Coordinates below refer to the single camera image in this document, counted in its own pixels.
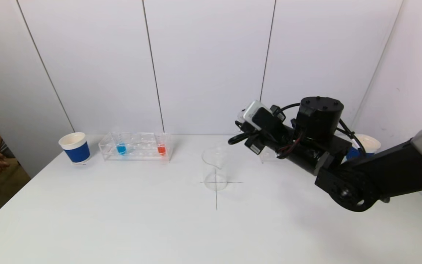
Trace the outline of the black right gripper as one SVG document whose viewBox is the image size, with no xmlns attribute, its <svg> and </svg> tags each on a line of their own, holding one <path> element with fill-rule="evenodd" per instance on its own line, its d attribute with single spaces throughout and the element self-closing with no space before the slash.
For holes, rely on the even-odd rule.
<svg viewBox="0 0 422 264">
<path fill-rule="evenodd" d="M 294 129 L 283 124 L 256 130 L 249 122 L 243 124 L 235 120 L 235 125 L 248 133 L 244 145 L 255 154 L 261 154 L 265 147 L 280 155 L 293 144 Z"/>
</svg>

